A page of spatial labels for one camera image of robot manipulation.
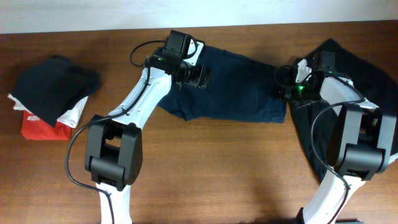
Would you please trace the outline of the navy blue shirt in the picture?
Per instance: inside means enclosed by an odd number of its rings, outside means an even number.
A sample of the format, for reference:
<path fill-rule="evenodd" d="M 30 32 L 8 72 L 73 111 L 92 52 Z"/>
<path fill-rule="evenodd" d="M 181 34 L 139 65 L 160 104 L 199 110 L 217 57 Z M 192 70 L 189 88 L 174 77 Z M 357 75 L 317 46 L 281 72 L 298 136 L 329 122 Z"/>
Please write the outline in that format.
<path fill-rule="evenodd" d="M 211 69 L 205 89 L 174 84 L 159 106 L 185 121 L 207 117 L 245 122 L 283 123 L 287 104 L 277 95 L 276 67 L 216 47 L 197 60 Z"/>

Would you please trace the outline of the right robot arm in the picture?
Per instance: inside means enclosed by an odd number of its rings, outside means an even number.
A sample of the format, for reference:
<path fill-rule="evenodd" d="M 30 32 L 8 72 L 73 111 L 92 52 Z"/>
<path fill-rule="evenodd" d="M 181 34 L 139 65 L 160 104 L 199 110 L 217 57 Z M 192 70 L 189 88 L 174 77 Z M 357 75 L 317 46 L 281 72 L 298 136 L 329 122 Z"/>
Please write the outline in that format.
<path fill-rule="evenodd" d="M 316 101 L 327 103 L 310 125 L 310 146 L 315 146 L 315 130 L 321 117 L 337 116 L 326 148 L 326 158 L 315 155 L 326 174 L 311 201 L 302 207 L 296 223 L 339 223 L 338 215 L 350 197 L 382 173 L 391 160 L 397 116 L 384 112 L 369 101 L 352 79 L 336 71 L 335 54 L 320 52 L 311 66 L 306 60 L 283 65 L 274 72 L 282 96 L 303 107 Z"/>

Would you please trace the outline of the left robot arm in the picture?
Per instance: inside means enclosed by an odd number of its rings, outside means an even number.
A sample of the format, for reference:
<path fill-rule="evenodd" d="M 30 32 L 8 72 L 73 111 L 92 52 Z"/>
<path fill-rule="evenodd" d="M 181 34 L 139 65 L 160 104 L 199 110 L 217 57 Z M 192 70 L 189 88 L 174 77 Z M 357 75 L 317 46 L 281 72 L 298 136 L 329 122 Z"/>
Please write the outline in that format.
<path fill-rule="evenodd" d="M 131 223 L 130 192 L 142 167 L 142 129 L 172 85 L 206 88 L 210 68 L 199 65 L 205 43 L 171 30 L 160 52 L 146 58 L 142 74 L 122 103 L 90 121 L 85 169 L 100 194 L 102 223 Z"/>

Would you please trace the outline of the black unfolded shirt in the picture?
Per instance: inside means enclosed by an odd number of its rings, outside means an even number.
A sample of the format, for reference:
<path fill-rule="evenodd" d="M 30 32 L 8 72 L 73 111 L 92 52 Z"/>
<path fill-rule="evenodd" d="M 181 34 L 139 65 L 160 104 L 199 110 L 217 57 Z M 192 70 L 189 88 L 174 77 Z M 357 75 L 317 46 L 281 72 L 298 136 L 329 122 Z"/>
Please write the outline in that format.
<path fill-rule="evenodd" d="M 357 57 L 344 49 L 333 39 L 328 39 L 315 50 L 304 56 L 310 58 L 316 53 L 326 51 L 335 53 L 335 69 L 351 77 L 354 86 L 383 112 L 397 113 L 397 83 L 382 69 Z M 316 101 L 306 106 L 290 105 L 290 112 L 297 129 L 300 142 L 307 161 L 319 180 L 326 174 L 326 168 L 315 157 L 326 160 L 326 149 L 335 126 L 337 115 L 328 111 L 317 120 L 313 139 L 316 151 L 310 144 L 310 128 L 317 114 L 328 106 L 328 103 Z"/>

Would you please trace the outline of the white folded shirt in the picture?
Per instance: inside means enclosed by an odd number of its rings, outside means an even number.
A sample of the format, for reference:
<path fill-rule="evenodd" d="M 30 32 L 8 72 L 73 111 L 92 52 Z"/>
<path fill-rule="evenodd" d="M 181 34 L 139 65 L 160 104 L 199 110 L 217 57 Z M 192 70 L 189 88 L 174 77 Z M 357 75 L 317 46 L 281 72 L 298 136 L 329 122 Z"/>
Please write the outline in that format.
<path fill-rule="evenodd" d="M 13 106 L 14 110 L 27 111 L 30 113 L 30 111 L 17 98 L 14 98 L 10 93 L 8 94 L 7 97 L 15 102 L 15 105 Z M 65 124 L 71 128 L 76 128 L 87 100 L 88 100 L 87 96 L 82 98 L 72 109 L 67 110 L 64 114 L 62 114 L 57 119 L 57 122 Z"/>

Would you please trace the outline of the black folded shirt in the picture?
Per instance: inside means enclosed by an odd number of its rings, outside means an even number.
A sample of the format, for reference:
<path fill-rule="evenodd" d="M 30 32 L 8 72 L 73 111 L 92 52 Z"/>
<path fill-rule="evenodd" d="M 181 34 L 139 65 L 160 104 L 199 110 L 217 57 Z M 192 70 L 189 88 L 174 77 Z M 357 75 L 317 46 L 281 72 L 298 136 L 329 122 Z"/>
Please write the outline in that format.
<path fill-rule="evenodd" d="M 98 72 L 54 55 L 22 72 L 10 94 L 54 127 L 62 114 L 95 93 L 101 85 Z"/>

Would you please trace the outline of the red folded shirt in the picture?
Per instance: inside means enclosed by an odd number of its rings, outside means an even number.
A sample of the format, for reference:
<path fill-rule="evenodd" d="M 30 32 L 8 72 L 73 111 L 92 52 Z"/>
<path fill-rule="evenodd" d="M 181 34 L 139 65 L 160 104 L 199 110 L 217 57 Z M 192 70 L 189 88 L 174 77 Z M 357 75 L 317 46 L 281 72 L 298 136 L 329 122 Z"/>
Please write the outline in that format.
<path fill-rule="evenodd" d="M 69 140 L 71 127 L 60 122 L 52 127 L 36 115 L 24 111 L 21 134 L 28 140 Z"/>

